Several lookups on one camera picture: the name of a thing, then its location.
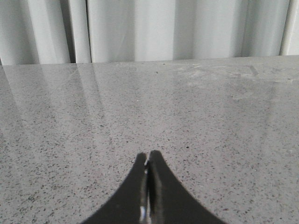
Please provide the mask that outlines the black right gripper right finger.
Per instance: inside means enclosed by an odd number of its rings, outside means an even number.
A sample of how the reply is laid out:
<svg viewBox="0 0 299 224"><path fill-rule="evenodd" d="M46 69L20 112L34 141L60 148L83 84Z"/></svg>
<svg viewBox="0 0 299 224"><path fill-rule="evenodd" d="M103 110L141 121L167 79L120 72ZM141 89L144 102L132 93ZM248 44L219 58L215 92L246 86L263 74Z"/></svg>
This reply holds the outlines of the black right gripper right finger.
<svg viewBox="0 0 299 224"><path fill-rule="evenodd" d="M182 186L160 151L148 160L150 217L153 224L223 224Z"/></svg>

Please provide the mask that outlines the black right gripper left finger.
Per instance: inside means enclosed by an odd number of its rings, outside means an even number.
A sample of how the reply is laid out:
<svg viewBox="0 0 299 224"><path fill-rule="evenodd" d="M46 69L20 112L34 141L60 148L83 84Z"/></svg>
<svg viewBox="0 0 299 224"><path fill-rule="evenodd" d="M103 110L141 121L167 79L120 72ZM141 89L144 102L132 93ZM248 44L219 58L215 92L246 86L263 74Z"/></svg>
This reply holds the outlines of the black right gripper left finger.
<svg viewBox="0 0 299 224"><path fill-rule="evenodd" d="M135 162L112 197L85 224L145 224L147 223L148 174L146 154L137 155Z"/></svg>

